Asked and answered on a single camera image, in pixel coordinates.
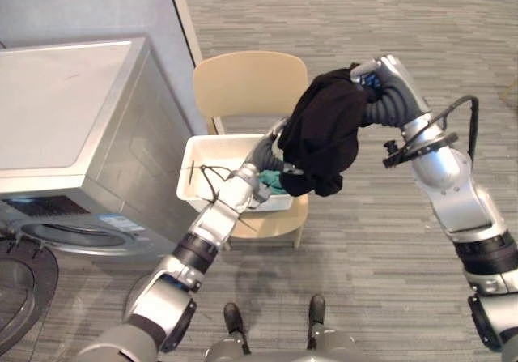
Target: wooden chair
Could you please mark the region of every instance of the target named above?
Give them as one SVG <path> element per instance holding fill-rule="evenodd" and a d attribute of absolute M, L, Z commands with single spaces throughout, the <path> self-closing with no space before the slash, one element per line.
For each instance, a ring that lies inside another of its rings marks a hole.
<path fill-rule="evenodd" d="M 308 87 L 308 72 L 302 60 L 285 53 L 245 51 L 227 53 L 200 62 L 194 69 L 197 106 L 207 119 L 209 131 L 217 134 L 214 119 L 231 115 L 291 115 Z M 308 196 L 293 199 L 289 210 L 245 212 L 232 236 L 267 238 L 295 233 L 300 246 L 308 216 Z"/>

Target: chair backrest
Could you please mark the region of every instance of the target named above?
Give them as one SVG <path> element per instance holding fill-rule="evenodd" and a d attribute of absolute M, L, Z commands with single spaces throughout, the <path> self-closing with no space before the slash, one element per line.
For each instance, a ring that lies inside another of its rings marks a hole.
<path fill-rule="evenodd" d="M 303 61 L 285 53 L 222 54 L 194 69 L 194 93 L 204 117 L 290 115 L 308 87 Z"/>

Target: front-loading washer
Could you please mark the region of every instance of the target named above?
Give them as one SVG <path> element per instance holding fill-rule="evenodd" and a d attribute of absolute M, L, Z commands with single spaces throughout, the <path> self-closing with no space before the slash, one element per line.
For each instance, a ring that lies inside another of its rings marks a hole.
<path fill-rule="evenodd" d="M 157 258 L 196 214 L 176 197 L 190 132 L 145 38 L 2 50 L 0 109 L 1 355 L 49 306 L 54 250 Z"/>

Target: chair leg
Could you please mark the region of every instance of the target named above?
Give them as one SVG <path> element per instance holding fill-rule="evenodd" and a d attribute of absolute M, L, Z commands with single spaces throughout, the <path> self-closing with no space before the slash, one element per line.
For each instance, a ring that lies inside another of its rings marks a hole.
<path fill-rule="evenodd" d="M 298 249 L 300 247 L 300 241 L 302 240 L 302 231 L 304 230 L 304 225 L 297 228 L 295 233 L 295 239 L 293 240 L 293 247 L 295 249 Z"/>

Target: gray carpet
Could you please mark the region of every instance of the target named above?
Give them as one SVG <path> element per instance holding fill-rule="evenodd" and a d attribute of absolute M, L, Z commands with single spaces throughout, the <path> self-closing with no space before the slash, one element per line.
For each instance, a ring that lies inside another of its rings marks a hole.
<path fill-rule="evenodd" d="M 398 56 L 436 112 L 472 93 L 481 101 L 474 177 L 488 187 L 518 236 L 518 0 L 188 0 L 204 57 L 270 49 L 301 57 L 311 76 L 382 53 Z M 449 120 L 467 147 L 469 108 Z M 237 118 L 230 132 L 266 128 Z M 487 361 L 466 298 L 470 290 L 410 166 L 386 170 L 383 143 L 396 130 L 360 131 L 344 189 L 310 198 L 302 247 L 291 238 L 233 241 L 196 296 L 177 352 L 202 360 L 224 334 L 222 308 L 243 311 L 253 351 L 305 346 L 307 304 L 325 295 L 327 323 L 383 360 Z M 65 361 L 117 322 L 132 282 L 151 264 L 92 264 L 60 256 L 59 286 L 45 322 L 2 361 Z"/>

